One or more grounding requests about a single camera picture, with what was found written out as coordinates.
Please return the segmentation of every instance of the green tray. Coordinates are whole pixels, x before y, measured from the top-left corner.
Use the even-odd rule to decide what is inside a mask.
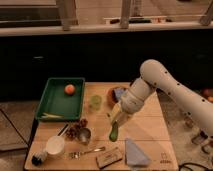
[[[75,86],[75,93],[67,95],[64,88],[67,84]],[[35,118],[39,121],[76,121],[81,117],[84,78],[49,78],[43,91]],[[60,118],[44,118],[44,113],[54,114]]]

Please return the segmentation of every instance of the white bowl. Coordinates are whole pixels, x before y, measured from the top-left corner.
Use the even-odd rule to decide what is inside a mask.
[[[51,157],[59,157],[64,153],[65,141],[61,136],[52,136],[46,143],[46,151]]]

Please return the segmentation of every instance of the wooden table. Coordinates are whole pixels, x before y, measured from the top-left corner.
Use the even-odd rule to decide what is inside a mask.
[[[62,157],[47,160],[39,167],[32,165],[32,155],[45,147],[49,137],[57,134],[65,123],[43,123],[37,128],[34,141],[30,147],[25,163],[26,170],[99,170],[96,164],[98,153],[90,153],[79,159],[70,159],[68,152],[86,150],[87,148],[105,146],[107,150],[119,147],[123,153],[123,160],[114,163],[106,170],[130,170],[125,164],[125,138],[131,138],[149,156],[151,164],[142,170],[178,170],[178,165],[172,143],[167,131],[162,110],[157,94],[152,94],[144,107],[135,113],[134,117],[119,129],[119,138],[116,142],[108,139],[111,125],[107,112],[110,107],[107,104],[107,91],[115,86],[128,87],[128,83],[86,83],[82,117],[88,120],[88,128],[92,132],[92,138],[88,147],[81,145],[77,140],[70,141],[66,135],[65,153]],[[94,111],[89,107],[89,100],[93,95],[102,97],[101,109]]]

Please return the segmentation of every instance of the cable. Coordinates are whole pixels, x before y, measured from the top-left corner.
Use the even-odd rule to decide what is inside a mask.
[[[17,134],[21,137],[21,139],[25,142],[25,144],[27,145],[27,147],[29,147],[28,142],[24,139],[24,137],[21,135],[21,133],[15,127],[15,125],[13,124],[13,122],[10,120],[10,118],[7,116],[7,114],[4,112],[4,110],[0,108],[0,111],[4,115],[4,117],[8,120],[8,122],[12,125],[12,127],[15,129],[15,131],[17,132]]]
[[[190,166],[190,165],[191,165],[191,166],[197,166],[197,167],[199,167],[199,168],[203,168],[204,171],[212,171],[212,169],[209,169],[209,168],[207,168],[207,167],[205,167],[205,166],[203,166],[203,165],[201,165],[201,164],[192,163],[192,162],[187,162],[187,163],[183,163],[183,164],[179,165],[179,171],[181,171],[181,169],[183,169],[183,168],[189,169],[190,171],[193,171],[193,169],[190,168],[190,167],[187,166],[187,165],[189,165],[189,166]]]

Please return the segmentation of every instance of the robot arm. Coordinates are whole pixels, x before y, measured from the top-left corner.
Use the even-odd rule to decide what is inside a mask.
[[[145,61],[141,77],[126,90],[114,106],[111,124],[121,126],[144,105],[156,88],[164,91],[209,137],[213,138],[213,105],[206,99],[176,81],[156,60]]]

